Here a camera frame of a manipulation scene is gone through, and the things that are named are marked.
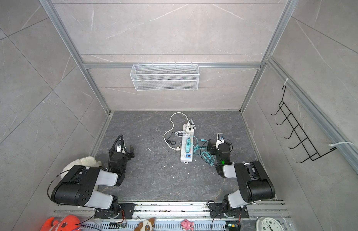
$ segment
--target brown plush toy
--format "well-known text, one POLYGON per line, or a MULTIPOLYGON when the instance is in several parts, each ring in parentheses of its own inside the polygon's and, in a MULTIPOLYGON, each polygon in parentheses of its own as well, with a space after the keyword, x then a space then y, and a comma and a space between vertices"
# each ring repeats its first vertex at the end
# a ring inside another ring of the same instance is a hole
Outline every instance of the brown plush toy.
POLYGON ((144 220, 138 224, 138 226, 134 229, 134 231, 152 231, 154 224, 155 224, 154 218, 144 220))

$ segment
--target mounting plate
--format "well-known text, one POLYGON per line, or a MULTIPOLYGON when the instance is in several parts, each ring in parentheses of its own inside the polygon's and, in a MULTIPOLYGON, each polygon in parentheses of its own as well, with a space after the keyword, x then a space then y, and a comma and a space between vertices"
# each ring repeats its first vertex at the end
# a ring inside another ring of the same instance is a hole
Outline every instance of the mounting plate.
MULTIPOLYGON (((132 219, 135 204, 119 204, 120 210, 124 210, 125 219, 132 219)), ((109 219, 109 215, 105 214, 100 209, 97 209, 93 218, 109 219)), ((122 213, 119 213, 114 219, 122 219, 122 213)))
POLYGON ((249 218, 246 206, 244 206, 243 208, 237 208, 235 210, 232 210, 231 212, 228 212, 227 213, 228 217, 226 217, 224 215, 224 213, 220 213, 220 211, 223 210, 223 204, 222 203, 210 203, 209 208, 210 208, 210 216, 211 216, 211 218, 232 218, 233 216, 235 216, 235 218, 238 218, 239 215, 241 216, 241 218, 249 218))

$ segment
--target white clock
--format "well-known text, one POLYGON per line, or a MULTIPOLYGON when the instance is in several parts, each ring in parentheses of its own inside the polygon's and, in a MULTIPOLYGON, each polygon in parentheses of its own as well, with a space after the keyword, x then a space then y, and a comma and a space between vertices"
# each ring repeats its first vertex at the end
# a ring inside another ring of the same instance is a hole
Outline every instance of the white clock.
POLYGON ((256 221, 256 231, 283 231, 283 228, 274 218, 261 217, 256 221))

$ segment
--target power strip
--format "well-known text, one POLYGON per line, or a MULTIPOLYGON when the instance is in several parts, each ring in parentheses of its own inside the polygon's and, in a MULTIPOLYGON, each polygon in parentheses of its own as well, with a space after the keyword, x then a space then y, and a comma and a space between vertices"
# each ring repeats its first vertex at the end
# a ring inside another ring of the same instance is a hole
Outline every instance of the power strip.
POLYGON ((185 164, 188 164, 189 162, 193 161, 193 136, 195 134, 195 130, 192 124, 185 123, 183 125, 183 131, 185 131, 188 135, 183 136, 182 138, 180 161, 184 162, 185 164))

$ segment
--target plush toy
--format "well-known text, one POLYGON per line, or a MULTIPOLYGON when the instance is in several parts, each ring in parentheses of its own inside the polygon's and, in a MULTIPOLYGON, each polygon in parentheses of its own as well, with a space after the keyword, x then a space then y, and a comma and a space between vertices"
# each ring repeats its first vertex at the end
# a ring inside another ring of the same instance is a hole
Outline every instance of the plush toy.
MULTIPOLYGON (((71 162, 70 164, 66 165, 66 167, 62 170, 63 172, 66 170, 70 170, 74 165, 84 165, 87 167, 99 167, 102 165, 102 163, 100 161, 96 161, 94 159, 94 157, 92 156, 87 156, 78 160, 74 160, 73 162, 71 162)), ((61 179, 64 178, 64 176, 66 176, 66 173, 62 173, 61 174, 61 179)))
POLYGON ((193 222, 188 221, 187 219, 184 219, 184 221, 181 222, 183 230, 194 230, 195 224, 193 222))
POLYGON ((155 225, 154 218, 144 220, 138 224, 138 226, 134 229, 134 231, 152 231, 154 225, 155 225))
POLYGON ((61 221, 57 221, 54 217, 48 218, 43 224, 40 231, 73 231, 80 228, 80 220, 74 215, 68 215, 61 221))

